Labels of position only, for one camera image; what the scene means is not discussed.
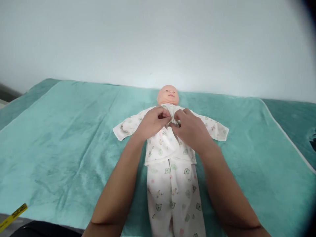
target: white baby pants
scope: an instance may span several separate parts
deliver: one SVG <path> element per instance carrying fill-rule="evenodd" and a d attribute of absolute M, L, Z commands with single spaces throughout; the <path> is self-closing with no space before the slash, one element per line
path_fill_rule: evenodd
<path fill-rule="evenodd" d="M 205 237 L 195 165 L 171 158 L 148 166 L 148 211 L 153 237 Z"/>

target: baby doll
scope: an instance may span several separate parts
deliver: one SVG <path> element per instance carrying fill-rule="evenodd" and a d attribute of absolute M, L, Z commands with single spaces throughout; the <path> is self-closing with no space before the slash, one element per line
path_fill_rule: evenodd
<path fill-rule="evenodd" d="M 178 91 L 174 86 L 164 86 L 158 93 L 157 102 L 174 118 L 179 109 Z M 132 135 L 144 115 L 154 107 L 133 115 L 113 128 L 122 141 Z M 211 118 L 201 116 L 209 134 L 218 141 L 225 141 L 229 129 Z M 147 170 L 148 211 L 153 236 L 204 237 L 205 226 L 196 173 L 195 152 L 174 135 L 171 127 L 163 127 L 147 140 L 145 166 Z"/>

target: teal blanket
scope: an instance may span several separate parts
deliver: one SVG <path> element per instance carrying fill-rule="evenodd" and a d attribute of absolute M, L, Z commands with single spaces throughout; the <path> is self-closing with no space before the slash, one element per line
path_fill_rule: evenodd
<path fill-rule="evenodd" d="M 156 104 L 157 90 L 62 81 L 0 131 L 0 213 L 85 228 L 128 139 L 112 128 Z M 260 99 L 180 92 L 180 105 L 230 129 L 218 142 L 237 182 L 272 236 L 299 236 L 315 174 Z M 123 236 L 148 236 L 145 145 Z M 224 235 L 197 172 L 207 236 Z"/>
<path fill-rule="evenodd" d="M 264 99 L 273 117 L 294 142 L 309 164 L 316 170 L 316 104 Z"/>

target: doll face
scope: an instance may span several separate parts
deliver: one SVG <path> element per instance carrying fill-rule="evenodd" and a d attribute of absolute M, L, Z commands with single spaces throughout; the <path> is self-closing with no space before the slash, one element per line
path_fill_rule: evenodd
<path fill-rule="evenodd" d="M 179 95 L 177 89 L 171 85 L 164 86 L 158 93 L 157 102 L 159 105 L 166 103 L 178 105 Z"/>

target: white wall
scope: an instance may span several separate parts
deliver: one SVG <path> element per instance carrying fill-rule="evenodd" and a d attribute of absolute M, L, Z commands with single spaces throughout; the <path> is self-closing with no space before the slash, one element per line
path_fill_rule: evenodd
<path fill-rule="evenodd" d="M 0 83 L 45 78 L 316 102 L 291 0 L 2 0 Z"/>

